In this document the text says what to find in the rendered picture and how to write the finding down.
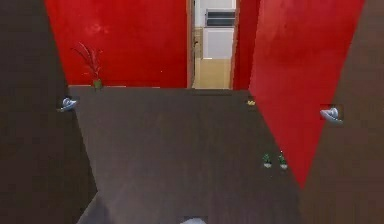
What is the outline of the white kitchen cupboard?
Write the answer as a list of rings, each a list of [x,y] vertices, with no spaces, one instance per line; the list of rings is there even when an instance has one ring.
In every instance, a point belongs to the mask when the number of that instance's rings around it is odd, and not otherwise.
[[[195,27],[202,29],[202,57],[204,59],[230,59],[234,26],[206,27],[207,9],[234,9],[236,12],[236,0],[195,0]]]

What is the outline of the red house plant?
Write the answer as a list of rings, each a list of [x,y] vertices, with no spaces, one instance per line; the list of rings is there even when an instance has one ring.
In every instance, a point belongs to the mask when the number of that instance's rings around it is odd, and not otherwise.
[[[87,74],[90,76],[93,88],[95,90],[101,90],[103,88],[103,82],[100,77],[101,65],[99,56],[102,51],[90,48],[82,42],[79,42],[79,47],[74,48],[74,51],[84,60],[88,68]]]

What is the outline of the dark brown room door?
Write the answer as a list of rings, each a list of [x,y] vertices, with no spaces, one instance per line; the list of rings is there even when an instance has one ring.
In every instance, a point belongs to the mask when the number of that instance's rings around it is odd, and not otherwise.
[[[365,0],[300,195],[302,224],[384,224],[384,0]]]
[[[97,192],[44,0],[0,0],[0,224],[76,224]]]

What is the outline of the grey wall oven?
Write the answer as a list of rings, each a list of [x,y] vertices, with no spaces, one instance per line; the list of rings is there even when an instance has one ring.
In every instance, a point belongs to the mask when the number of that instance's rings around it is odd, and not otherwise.
[[[206,27],[233,27],[236,12],[234,9],[207,9],[205,13]]]

